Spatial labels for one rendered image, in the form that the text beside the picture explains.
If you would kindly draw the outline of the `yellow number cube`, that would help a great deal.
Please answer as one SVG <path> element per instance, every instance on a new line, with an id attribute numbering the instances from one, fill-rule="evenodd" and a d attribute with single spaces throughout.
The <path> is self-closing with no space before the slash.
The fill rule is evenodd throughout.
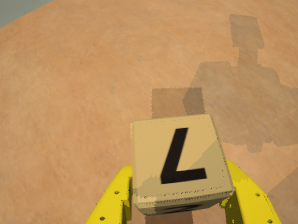
<path id="1" fill-rule="evenodd" d="M 134 120 L 133 204 L 144 216 L 210 208 L 235 191 L 210 114 Z"/>

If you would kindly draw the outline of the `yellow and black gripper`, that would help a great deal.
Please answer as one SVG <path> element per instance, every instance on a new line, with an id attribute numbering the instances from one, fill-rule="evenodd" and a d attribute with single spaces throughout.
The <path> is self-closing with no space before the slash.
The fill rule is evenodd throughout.
<path id="1" fill-rule="evenodd" d="M 267 194 L 238 166 L 226 159 L 234 185 L 231 197 L 219 203 L 226 224 L 282 224 Z M 132 167 L 115 175 L 85 224 L 127 224 L 132 220 Z"/>

